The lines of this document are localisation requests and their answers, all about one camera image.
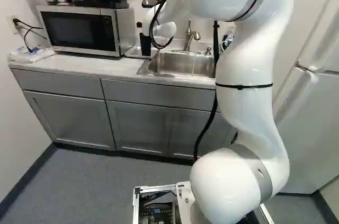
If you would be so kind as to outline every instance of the stainless steel sink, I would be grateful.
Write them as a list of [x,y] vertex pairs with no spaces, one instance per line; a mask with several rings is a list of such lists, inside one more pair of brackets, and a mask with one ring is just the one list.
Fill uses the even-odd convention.
[[214,78],[214,60],[192,52],[158,52],[151,61],[145,61],[138,75],[163,77]]

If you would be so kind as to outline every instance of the gray carpet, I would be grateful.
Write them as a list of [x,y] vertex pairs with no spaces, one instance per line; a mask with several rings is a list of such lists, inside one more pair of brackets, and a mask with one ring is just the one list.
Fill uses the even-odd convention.
[[[190,167],[57,150],[0,224],[131,224],[135,186],[187,181]],[[326,223],[312,199],[276,196],[275,224]]]

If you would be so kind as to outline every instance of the plastic bag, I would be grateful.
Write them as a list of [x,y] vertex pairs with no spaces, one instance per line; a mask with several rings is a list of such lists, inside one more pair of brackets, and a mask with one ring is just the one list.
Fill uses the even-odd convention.
[[27,47],[20,47],[11,51],[7,58],[8,61],[16,61],[21,64],[31,64],[54,54],[55,53],[51,48],[42,48],[42,46],[32,48],[32,52],[30,52]]

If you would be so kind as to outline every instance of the white refrigerator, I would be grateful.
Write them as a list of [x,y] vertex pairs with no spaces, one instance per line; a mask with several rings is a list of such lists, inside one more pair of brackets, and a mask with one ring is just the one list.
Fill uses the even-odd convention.
[[339,175],[339,4],[328,4],[273,101],[290,158],[284,193],[311,194]]

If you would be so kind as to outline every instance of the countertop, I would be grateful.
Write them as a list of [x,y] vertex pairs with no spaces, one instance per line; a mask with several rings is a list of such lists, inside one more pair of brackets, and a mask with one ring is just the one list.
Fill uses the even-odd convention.
[[171,78],[159,76],[137,75],[137,71],[145,60],[135,58],[94,58],[56,54],[32,64],[21,64],[10,61],[13,69],[24,69],[45,73],[56,73],[72,76],[112,79],[129,82],[173,85],[204,89],[215,89],[213,79]]

